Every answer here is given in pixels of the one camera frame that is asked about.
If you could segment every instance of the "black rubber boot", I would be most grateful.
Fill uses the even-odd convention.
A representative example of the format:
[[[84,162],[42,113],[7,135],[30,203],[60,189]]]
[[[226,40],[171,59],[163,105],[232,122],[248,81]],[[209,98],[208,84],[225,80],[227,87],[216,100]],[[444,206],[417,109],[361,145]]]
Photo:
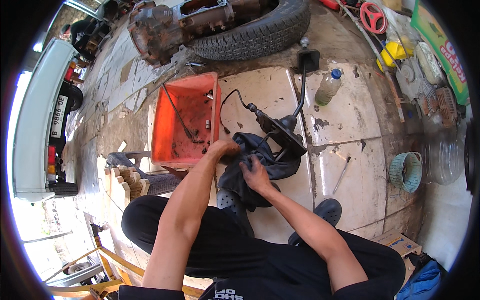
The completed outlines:
[[[317,205],[313,210],[313,213],[335,227],[342,216],[342,205],[336,199],[325,199]],[[296,232],[292,233],[288,238],[288,244],[293,246],[302,241],[303,240]]]
[[[245,235],[252,238],[255,237],[250,221],[248,220],[247,209],[237,193],[220,189],[216,195],[216,205],[232,217],[235,223],[241,227]]]

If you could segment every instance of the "yellow container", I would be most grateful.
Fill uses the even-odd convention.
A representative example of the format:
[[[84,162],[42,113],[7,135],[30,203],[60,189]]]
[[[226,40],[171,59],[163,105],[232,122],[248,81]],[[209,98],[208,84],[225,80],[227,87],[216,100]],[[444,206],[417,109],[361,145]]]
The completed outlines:
[[[405,51],[403,50],[402,45],[399,44],[399,43],[396,43],[396,42],[388,42],[388,43],[386,44],[385,48],[388,50],[388,52],[390,52],[390,54],[392,55],[392,57],[393,57],[395,60],[404,60],[404,59],[407,58],[407,55],[405,54]],[[408,54],[408,56],[412,56],[412,55],[413,55],[413,50],[407,48],[407,54]],[[384,61],[385,61],[385,64],[386,64],[388,67],[393,67],[393,66],[395,66],[395,64],[393,63],[392,59],[390,58],[390,55],[388,55],[388,53],[385,51],[385,49],[383,49],[382,52],[380,52],[380,55],[382,56],[382,58],[383,58]],[[378,66],[378,68],[383,72],[383,70],[382,70],[382,65],[380,64],[380,62],[378,61],[378,59],[377,59],[377,66]]]

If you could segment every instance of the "blue basket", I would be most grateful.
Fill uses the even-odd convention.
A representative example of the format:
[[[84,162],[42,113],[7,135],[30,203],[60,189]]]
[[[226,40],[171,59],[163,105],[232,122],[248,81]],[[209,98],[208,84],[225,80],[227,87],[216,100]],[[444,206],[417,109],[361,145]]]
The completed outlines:
[[[399,189],[414,192],[419,187],[421,180],[421,154],[406,152],[397,155],[390,163],[388,177],[390,177],[390,182]]]

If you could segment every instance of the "blue bottle cap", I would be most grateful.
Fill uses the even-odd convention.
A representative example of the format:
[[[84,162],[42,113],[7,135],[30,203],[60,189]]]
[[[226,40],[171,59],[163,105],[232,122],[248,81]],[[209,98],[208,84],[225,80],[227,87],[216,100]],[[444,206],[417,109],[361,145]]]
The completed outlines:
[[[342,76],[342,72],[339,69],[332,70],[332,77],[334,79],[340,79],[341,76]]]

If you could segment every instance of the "black rag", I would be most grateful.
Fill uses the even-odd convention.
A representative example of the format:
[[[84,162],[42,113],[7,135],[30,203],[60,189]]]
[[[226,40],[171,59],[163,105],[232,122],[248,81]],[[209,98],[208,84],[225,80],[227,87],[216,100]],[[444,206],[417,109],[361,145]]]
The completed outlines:
[[[256,155],[262,165],[265,166],[270,180],[276,180],[287,178],[297,173],[301,158],[295,157],[287,151],[283,155],[282,161],[275,161],[268,143],[265,141],[259,145],[262,138],[253,133],[237,132],[233,135],[232,140],[240,145],[241,153],[232,160],[223,175],[220,176],[218,180],[219,188],[236,192],[251,212],[257,207],[271,207],[272,205],[264,197],[247,185],[243,179],[239,163],[241,161],[244,162],[248,169],[251,170],[252,164],[248,158]]]

